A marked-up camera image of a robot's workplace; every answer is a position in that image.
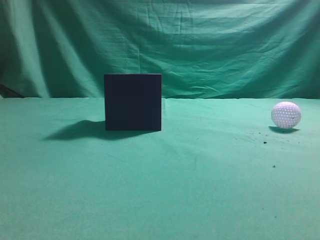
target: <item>green cloth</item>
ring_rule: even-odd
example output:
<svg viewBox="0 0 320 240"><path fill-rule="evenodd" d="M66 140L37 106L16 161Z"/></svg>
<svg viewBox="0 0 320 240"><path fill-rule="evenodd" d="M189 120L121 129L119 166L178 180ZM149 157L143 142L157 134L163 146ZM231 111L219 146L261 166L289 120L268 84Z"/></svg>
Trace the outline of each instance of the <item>green cloth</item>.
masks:
<svg viewBox="0 0 320 240"><path fill-rule="evenodd" d="M2 0L0 84L103 97L163 74L165 98L320 98L318 0Z"/></svg>
<svg viewBox="0 0 320 240"><path fill-rule="evenodd" d="M103 98L1 99L0 239L316 240L320 100L284 133L279 101L163 99L145 133L104 131Z"/></svg>

